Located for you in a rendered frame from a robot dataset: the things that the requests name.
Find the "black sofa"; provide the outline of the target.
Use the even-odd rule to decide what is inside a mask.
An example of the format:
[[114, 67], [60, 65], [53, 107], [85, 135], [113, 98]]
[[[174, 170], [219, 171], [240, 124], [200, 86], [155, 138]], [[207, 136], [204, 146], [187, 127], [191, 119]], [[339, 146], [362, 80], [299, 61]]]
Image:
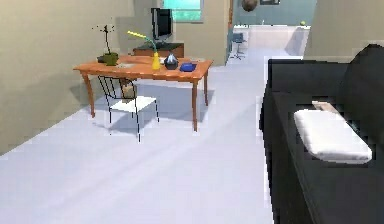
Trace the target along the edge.
[[[366, 164], [312, 157], [295, 111], [328, 101], [371, 147]], [[384, 47], [369, 44], [349, 63], [271, 59], [261, 107], [275, 224], [384, 224]]]

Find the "black television set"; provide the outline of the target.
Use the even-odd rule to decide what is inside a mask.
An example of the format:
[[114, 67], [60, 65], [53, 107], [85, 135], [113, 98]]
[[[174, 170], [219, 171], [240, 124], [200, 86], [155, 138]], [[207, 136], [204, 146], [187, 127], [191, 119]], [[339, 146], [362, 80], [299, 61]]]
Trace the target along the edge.
[[165, 41], [173, 32], [171, 9], [152, 8], [152, 35], [154, 41]]

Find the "brown round wall ornament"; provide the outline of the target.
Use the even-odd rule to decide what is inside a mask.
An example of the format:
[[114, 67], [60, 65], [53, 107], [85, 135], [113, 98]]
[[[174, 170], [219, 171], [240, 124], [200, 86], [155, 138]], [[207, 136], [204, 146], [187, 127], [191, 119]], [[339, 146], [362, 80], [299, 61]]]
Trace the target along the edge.
[[244, 11], [251, 12], [253, 11], [258, 5], [258, 0], [242, 0], [241, 6]]

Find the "orange wooden table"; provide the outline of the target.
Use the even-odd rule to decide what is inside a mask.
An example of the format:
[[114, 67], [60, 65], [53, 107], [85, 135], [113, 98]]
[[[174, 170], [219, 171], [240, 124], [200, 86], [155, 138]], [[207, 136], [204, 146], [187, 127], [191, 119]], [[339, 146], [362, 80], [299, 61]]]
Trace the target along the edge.
[[82, 63], [74, 67], [79, 71], [86, 85], [90, 113], [95, 117], [95, 105], [93, 90], [89, 77], [91, 75], [106, 75], [113, 78], [128, 79], [149, 79], [162, 81], [186, 82], [192, 84], [192, 124], [193, 130], [198, 130], [197, 125], [197, 86], [200, 80], [204, 81], [204, 101], [208, 105], [208, 74], [209, 68], [213, 64], [212, 60], [195, 61], [196, 67], [192, 72], [182, 72], [179, 69], [167, 70], [164, 65], [159, 69], [152, 68], [153, 58], [150, 56], [129, 56], [122, 55], [119, 63], [132, 64], [130, 68], [118, 68], [117, 66], [107, 66], [97, 61]]

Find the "green pot house plant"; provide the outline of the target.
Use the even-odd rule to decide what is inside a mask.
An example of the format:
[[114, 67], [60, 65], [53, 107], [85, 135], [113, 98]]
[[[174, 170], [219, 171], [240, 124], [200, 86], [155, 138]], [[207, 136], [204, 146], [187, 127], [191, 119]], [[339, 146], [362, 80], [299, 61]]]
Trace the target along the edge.
[[99, 63], [104, 63], [106, 66], [116, 66], [119, 59], [119, 55], [116, 52], [113, 52], [109, 43], [109, 34], [115, 31], [114, 25], [96, 25], [93, 27], [93, 30], [98, 30], [104, 35], [105, 50], [101, 56], [97, 57]]

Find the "dark round vase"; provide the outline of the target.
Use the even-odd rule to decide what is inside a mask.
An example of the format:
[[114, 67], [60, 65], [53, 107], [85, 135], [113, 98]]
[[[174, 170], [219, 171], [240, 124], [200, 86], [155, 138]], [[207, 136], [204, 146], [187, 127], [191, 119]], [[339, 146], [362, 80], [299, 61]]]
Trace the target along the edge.
[[170, 53], [165, 59], [164, 59], [164, 66], [168, 70], [175, 70], [178, 67], [178, 59], [175, 57], [173, 53]]

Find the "yellow vase with flower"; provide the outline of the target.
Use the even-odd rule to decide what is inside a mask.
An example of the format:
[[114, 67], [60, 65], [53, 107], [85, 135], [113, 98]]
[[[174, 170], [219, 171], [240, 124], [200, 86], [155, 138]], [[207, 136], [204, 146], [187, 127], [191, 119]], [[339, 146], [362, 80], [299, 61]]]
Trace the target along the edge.
[[136, 33], [136, 32], [130, 31], [130, 30], [127, 31], [127, 34], [138, 37], [138, 38], [142, 38], [152, 45], [152, 48], [153, 48], [152, 69], [153, 70], [159, 70], [160, 69], [160, 58], [159, 58], [159, 53], [158, 53], [158, 50], [157, 50], [157, 47], [156, 47], [156, 44], [154, 43], [154, 41], [152, 39], [148, 38], [146, 35]]

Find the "tan flat box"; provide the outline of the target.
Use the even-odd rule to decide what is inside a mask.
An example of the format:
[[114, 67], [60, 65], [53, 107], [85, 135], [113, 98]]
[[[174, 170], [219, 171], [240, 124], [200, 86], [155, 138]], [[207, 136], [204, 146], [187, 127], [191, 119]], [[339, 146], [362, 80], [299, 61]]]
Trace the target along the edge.
[[317, 110], [328, 111], [328, 112], [332, 112], [332, 113], [338, 114], [338, 111], [328, 102], [313, 101], [312, 105]]

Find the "white kitchen counter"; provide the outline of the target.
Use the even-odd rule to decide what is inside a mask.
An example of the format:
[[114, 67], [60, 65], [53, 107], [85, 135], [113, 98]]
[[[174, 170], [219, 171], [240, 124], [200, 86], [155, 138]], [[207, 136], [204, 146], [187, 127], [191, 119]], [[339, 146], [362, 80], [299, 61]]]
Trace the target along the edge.
[[268, 48], [286, 51], [289, 55], [304, 54], [310, 26], [236, 25], [235, 33], [242, 33], [247, 48]]

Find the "blue stool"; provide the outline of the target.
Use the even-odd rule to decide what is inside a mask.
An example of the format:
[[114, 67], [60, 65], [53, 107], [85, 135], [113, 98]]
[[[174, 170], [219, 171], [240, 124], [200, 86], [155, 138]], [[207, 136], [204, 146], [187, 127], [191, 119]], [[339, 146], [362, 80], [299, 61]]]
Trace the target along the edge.
[[244, 39], [244, 35], [242, 33], [234, 33], [232, 37], [232, 43], [233, 43], [233, 54], [231, 55], [231, 58], [236, 58], [241, 60], [244, 58], [244, 53], [240, 51], [240, 45], [245, 43], [246, 40]]

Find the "brown television stand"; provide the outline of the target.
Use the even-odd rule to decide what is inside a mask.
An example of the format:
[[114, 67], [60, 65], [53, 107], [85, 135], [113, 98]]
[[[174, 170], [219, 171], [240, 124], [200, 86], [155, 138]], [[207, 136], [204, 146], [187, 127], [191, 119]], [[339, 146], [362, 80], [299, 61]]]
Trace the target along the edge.
[[[159, 43], [157, 51], [160, 57], [167, 57], [173, 53], [177, 58], [184, 57], [184, 44], [183, 43]], [[133, 49], [134, 56], [152, 56], [154, 53], [153, 47], [149, 44], [143, 44]]]

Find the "window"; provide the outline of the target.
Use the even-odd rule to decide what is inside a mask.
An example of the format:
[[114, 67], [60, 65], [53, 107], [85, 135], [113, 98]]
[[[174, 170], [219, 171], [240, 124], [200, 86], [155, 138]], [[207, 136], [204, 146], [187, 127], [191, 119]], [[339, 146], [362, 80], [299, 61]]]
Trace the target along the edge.
[[161, 0], [161, 6], [172, 10], [175, 22], [201, 22], [204, 0]]

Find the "white pillow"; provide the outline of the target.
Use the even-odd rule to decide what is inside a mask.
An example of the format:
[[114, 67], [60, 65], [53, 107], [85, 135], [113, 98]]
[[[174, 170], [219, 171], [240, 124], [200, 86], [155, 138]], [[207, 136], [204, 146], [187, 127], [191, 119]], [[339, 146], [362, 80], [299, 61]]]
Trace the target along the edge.
[[326, 162], [364, 164], [373, 152], [341, 115], [320, 110], [298, 110], [294, 123], [307, 151]]

